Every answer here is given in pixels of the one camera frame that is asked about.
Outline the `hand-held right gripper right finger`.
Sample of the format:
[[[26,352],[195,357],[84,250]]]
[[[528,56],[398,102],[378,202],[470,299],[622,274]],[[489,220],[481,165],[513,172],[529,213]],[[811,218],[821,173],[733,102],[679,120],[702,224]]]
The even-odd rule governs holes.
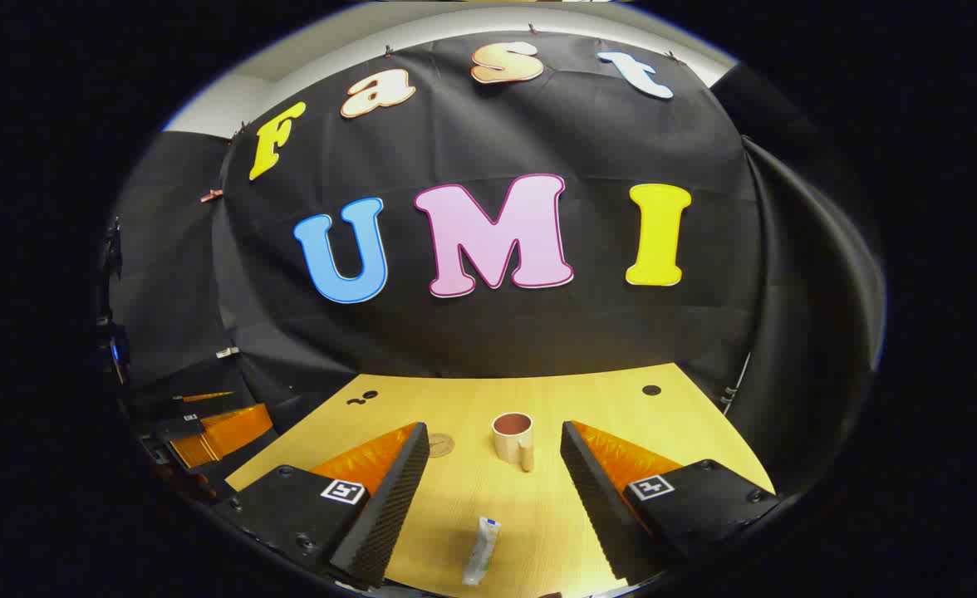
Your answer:
[[[611,572],[629,582],[720,556],[781,503],[715,459],[682,465],[576,420],[560,454]]]

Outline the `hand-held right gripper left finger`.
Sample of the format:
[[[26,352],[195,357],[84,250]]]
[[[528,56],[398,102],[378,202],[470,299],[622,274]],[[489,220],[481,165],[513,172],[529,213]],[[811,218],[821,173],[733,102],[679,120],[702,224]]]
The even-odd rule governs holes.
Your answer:
[[[311,470],[281,464],[214,511],[228,527],[307,574],[381,586],[430,453],[412,423]]]

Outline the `beige cup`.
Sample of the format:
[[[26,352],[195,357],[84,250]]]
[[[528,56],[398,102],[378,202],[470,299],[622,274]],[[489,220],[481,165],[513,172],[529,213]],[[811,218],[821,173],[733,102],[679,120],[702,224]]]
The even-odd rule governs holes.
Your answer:
[[[535,463],[532,417],[520,412],[502,413],[492,421],[491,430],[497,457],[531,473]]]

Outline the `white toothpaste tube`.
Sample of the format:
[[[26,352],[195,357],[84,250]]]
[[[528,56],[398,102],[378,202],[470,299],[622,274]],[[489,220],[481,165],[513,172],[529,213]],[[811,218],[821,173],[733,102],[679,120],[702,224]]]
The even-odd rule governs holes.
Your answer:
[[[476,538],[462,575],[462,583],[465,586],[478,586],[486,576],[500,531],[501,526],[497,520],[489,517],[478,519]]]

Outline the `wooden desktop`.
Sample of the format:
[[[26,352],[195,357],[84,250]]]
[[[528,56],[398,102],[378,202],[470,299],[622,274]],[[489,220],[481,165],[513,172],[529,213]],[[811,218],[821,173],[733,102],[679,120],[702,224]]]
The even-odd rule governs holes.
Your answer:
[[[534,423],[534,469],[493,450],[492,421]],[[440,379],[359,375],[231,473],[241,491],[281,464],[313,469],[412,423],[447,433],[454,450],[431,458],[399,533],[386,578],[458,598],[587,598],[621,588],[560,455],[566,420],[605,430],[687,465],[712,458],[773,491],[759,458],[677,365],[566,377]],[[478,586],[462,575],[478,519],[501,531]]]

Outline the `dark equipment with blue light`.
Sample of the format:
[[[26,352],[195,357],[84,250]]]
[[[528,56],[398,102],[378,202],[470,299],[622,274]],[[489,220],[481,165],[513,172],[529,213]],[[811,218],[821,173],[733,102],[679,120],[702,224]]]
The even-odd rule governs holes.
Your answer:
[[[121,279],[121,220],[114,216],[106,226],[98,257],[98,276],[95,287],[95,328],[101,359],[106,363],[117,386],[127,386],[129,379],[129,347],[126,328],[116,323],[111,307],[111,281]]]

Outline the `black backdrop cloth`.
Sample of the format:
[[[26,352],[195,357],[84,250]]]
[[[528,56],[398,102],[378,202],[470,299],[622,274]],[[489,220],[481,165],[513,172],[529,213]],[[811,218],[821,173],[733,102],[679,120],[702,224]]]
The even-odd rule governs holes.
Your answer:
[[[659,364],[716,399],[751,352],[728,420],[802,493],[861,412],[885,276],[858,192],[747,116],[679,58],[500,32],[372,57],[230,139],[162,132],[116,205],[138,405],[241,372],[283,431],[357,375]]]

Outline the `white strip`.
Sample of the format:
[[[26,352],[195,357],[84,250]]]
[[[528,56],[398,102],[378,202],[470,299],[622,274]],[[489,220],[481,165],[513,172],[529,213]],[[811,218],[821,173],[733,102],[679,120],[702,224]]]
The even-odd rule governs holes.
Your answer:
[[[738,394],[739,387],[742,386],[744,375],[746,375],[748,370],[751,356],[752,353],[748,352],[746,357],[744,357],[744,363],[742,368],[740,368],[738,378],[736,378],[735,382],[733,382],[731,385],[725,386],[723,393],[721,393],[720,397],[718,397],[718,402],[721,406],[721,412],[723,412],[723,414],[727,414],[729,412],[734,398],[736,394]]]

